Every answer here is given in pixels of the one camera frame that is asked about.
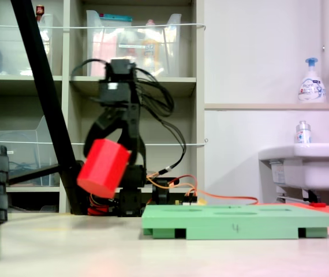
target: green board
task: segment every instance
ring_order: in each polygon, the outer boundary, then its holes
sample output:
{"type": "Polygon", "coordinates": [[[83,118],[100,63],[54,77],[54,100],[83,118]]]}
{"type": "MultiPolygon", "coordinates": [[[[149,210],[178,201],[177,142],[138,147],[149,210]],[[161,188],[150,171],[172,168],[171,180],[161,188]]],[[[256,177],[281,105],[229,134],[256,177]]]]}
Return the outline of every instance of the green board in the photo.
{"type": "Polygon", "coordinates": [[[153,238],[325,238],[329,227],[329,214],[292,205],[148,205],[141,220],[153,238]]]}

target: shelf board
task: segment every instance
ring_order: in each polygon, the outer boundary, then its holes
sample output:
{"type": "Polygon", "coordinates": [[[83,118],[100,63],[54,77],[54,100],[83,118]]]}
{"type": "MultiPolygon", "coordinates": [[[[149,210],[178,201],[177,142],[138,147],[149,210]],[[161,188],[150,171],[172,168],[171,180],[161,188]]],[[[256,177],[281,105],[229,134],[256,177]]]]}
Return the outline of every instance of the shelf board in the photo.
{"type": "MultiPolygon", "coordinates": [[[[170,193],[186,193],[190,190],[191,187],[183,187],[183,188],[174,188],[174,189],[170,189],[170,193]]],[[[119,191],[122,188],[116,188],[116,193],[119,193],[119,191]]],[[[152,188],[141,188],[141,192],[142,193],[152,193],[152,188]]]]}
{"type": "MultiPolygon", "coordinates": [[[[62,76],[53,76],[55,88],[62,95],[62,76]]],[[[0,96],[37,96],[33,76],[0,75],[0,96]]]]}
{"type": "Polygon", "coordinates": [[[308,104],[228,104],[208,103],[204,105],[205,110],[227,111],[227,110],[329,110],[329,103],[308,104]]]}
{"type": "Polygon", "coordinates": [[[8,186],[7,192],[59,192],[59,186],[8,186]]]}
{"type": "MultiPolygon", "coordinates": [[[[74,84],[83,95],[98,96],[98,81],[101,79],[101,77],[76,76],[74,84]]],[[[190,97],[196,85],[196,78],[193,77],[162,77],[157,80],[176,98],[190,97]]],[[[147,85],[144,88],[154,96],[162,95],[155,88],[147,85]]]]}
{"type": "Polygon", "coordinates": [[[115,6],[190,6],[193,0],[82,0],[86,4],[115,6]]]}

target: shelving unit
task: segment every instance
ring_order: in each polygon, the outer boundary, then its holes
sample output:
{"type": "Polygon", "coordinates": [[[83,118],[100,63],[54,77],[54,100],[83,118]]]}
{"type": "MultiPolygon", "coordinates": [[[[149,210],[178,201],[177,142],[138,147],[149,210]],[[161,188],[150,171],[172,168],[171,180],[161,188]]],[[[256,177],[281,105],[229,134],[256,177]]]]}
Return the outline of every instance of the shelving unit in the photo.
{"type": "Polygon", "coordinates": [[[9,192],[59,192],[59,186],[8,186],[9,192]]]}
{"type": "MultiPolygon", "coordinates": [[[[62,76],[53,76],[55,88],[62,96],[62,76]]],[[[32,76],[0,75],[0,96],[37,96],[32,76]]]]}
{"type": "MultiPolygon", "coordinates": [[[[35,5],[44,5],[46,13],[53,13],[64,27],[86,26],[86,10],[98,13],[128,14],[134,25],[145,25],[148,19],[156,24],[165,24],[171,14],[182,14],[182,23],[203,23],[204,0],[39,0],[35,5]]],[[[17,25],[10,2],[0,0],[0,25],[17,25]]],[[[74,78],[77,89],[70,84],[70,73],[87,58],[86,29],[65,29],[62,34],[62,70],[54,76],[57,93],[61,99],[63,116],[70,139],[83,143],[94,120],[101,115],[102,108],[89,100],[98,95],[98,77],[86,76],[82,70],[74,78]]],[[[175,99],[174,114],[168,119],[181,129],[186,142],[204,143],[204,28],[181,27],[180,75],[159,77],[175,99]]],[[[0,75],[0,130],[35,129],[43,113],[36,94],[32,76],[0,75]]],[[[172,144],[147,147],[147,167],[155,171],[175,162],[180,146],[172,135],[148,113],[142,112],[141,136],[147,144],[172,144]]],[[[117,139],[113,133],[111,139],[117,139]]],[[[84,159],[83,147],[73,146],[76,159],[84,159]]],[[[168,177],[193,174],[199,188],[204,188],[204,147],[189,146],[179,166],[168,177]]],[[[59,192],[59,212],[69,212],[69,204],[63,186],[60,187],[9,187],[10,197],[18,192],[59,192]]],[[[151,193],[151,188],[142,188],[151,193]]],[[[170,192],[185,193],[188,188],[175,188],[170,192]]]]}

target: table surface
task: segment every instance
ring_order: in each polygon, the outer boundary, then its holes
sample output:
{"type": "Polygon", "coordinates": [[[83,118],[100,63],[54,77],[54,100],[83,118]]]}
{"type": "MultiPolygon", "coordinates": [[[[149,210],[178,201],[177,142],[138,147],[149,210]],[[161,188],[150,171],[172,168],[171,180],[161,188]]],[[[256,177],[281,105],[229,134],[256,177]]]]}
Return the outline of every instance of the table surface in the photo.
{"type": "Polygon", "coordinates": [[[140,226],[140,218],[10,214],[0,277],[329,276],[329,237],[155,240],[140,226]]]}

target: sink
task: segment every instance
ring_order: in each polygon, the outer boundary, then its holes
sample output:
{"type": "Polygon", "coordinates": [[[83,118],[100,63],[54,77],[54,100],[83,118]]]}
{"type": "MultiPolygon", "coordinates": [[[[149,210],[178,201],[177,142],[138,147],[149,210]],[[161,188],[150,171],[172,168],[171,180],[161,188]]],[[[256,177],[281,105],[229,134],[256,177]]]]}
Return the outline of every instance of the sink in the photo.
{"type": "Polygon", "coordinates": [[[292,144],[259,152],[278,186],[329,190],[329,143],[292,144]]]}

